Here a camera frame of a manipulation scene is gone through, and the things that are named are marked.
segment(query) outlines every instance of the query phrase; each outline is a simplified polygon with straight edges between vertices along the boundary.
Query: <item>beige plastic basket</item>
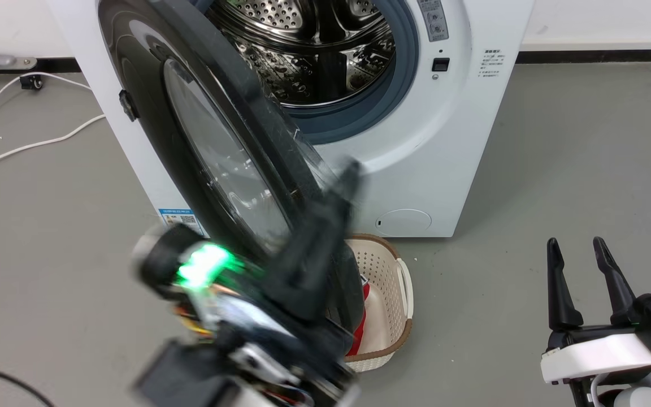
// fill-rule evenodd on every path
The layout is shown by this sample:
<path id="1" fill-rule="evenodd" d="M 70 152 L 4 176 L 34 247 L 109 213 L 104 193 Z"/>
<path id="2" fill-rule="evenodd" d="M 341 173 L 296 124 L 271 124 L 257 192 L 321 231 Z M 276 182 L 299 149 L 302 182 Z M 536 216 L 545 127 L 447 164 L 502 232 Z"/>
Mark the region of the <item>beige plastic basket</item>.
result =
<path id="1" fill-rule="evenodd" d="M 358 354 L 346 356 L 346 363 L 355 371 L 377 369 L 390 360 L 411 333 L 411 275 L 396 250 L 380 237 L 355 235 L 346 243 L 356 256 L 359 271 L 370 283 L 363 339 Z"/>

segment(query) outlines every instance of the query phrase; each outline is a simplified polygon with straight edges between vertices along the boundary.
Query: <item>front-loading washing machine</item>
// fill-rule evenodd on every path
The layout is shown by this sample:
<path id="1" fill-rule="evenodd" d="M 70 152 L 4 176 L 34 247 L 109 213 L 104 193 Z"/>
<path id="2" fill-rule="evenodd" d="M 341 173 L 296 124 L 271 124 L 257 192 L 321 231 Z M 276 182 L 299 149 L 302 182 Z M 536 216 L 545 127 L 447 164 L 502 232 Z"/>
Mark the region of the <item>front-loading washing machine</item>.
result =
<path id="1" fill-rule="evenodd" d="M 272 252 L 344 155 L 355 232 L 452 236 L 533 0 L 49 3 L 163 221 Z"/>

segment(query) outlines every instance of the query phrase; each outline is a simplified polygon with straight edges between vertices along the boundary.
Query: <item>concrete floor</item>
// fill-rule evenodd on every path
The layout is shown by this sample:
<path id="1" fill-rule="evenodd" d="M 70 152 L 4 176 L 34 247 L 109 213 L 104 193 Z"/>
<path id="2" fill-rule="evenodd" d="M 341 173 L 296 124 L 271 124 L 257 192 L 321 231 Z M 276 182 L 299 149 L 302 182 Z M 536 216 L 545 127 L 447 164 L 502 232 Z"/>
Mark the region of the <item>concrete floor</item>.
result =
<path id="1" fill-rule="evenodd" d="M 96 114 L 89 93 L 54 80 L 8 91 L 0 153 Z M 157 222 L 104 121 L 0 162 L 0 369 L 61 406 L 139 405 L 129 384 L 181 332 L 129 269 Z M 558 237 L 577 308 L 604 323 L 594 235 L 651 292 L 651 64 L 516 67 L 457 234 L 396 241 L 413 334 L 362 376 L 357 405 L 572 405 L 540 376 L 545 244 Z M 0 405 L 38 404 L 0 382 Z"/>

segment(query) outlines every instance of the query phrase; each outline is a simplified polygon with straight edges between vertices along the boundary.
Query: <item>glowing green led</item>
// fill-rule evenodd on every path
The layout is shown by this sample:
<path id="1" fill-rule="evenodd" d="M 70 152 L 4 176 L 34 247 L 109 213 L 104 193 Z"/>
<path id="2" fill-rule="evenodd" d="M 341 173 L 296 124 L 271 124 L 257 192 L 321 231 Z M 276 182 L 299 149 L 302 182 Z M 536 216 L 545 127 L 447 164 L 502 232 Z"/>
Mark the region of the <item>glowing green led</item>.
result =
<path id="1" fill-rule="evenodd" d="M 202 245 L 178 269 L 177 274 L 181 279 L 179 283 L 188 288 L 207 288 L 232 258 L 232 253 L 218 245 Z"/>

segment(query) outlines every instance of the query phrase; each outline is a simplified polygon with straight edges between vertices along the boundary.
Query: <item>basket handle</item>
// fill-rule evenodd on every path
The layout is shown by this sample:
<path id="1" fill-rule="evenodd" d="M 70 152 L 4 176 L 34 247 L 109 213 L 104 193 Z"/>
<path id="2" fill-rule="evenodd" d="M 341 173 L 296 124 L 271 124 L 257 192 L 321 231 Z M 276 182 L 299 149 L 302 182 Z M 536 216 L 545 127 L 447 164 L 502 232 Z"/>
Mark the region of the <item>basket handle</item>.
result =
<path id="1" fill-rule="evenodd" d="M 411 319 L 414 316 L 414 286 L 411 282 L 411 273 L 403 260 L 396 258 L 396 263 L 400 275 L 398 283 L 401 286 L 401 293 L 403 293 L 403 310 L 406 312 L 406 318 Z"/>

